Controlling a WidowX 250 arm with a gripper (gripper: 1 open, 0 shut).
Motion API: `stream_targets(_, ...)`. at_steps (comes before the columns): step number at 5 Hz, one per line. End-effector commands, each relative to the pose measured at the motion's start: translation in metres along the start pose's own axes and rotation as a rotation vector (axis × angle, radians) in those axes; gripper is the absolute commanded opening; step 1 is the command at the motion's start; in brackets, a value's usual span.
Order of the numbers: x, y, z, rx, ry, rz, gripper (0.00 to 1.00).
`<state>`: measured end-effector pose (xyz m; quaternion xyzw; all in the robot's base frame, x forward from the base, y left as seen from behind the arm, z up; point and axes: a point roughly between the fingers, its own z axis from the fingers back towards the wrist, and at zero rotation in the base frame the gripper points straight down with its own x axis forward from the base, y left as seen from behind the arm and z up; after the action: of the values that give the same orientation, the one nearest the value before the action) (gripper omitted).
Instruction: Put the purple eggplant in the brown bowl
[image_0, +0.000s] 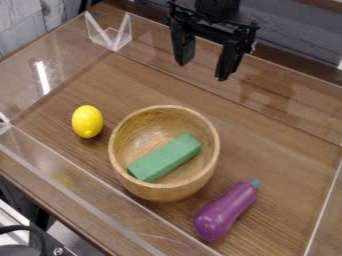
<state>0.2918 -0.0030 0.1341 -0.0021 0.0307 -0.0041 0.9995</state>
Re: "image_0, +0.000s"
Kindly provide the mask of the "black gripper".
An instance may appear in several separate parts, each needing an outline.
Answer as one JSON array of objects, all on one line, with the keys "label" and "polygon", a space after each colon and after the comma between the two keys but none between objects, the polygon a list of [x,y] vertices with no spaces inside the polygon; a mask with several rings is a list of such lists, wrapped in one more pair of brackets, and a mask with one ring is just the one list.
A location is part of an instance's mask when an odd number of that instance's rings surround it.
[{"label": "black gripper", "polygon": [[195,36],[225,43],[215,69],[215,77],[225,81],[237,72],[243,54],[255,50],[258,21],[241,11],[241,0],[169,0],[167,3],[177,63],[185,66],[193,60]]}]

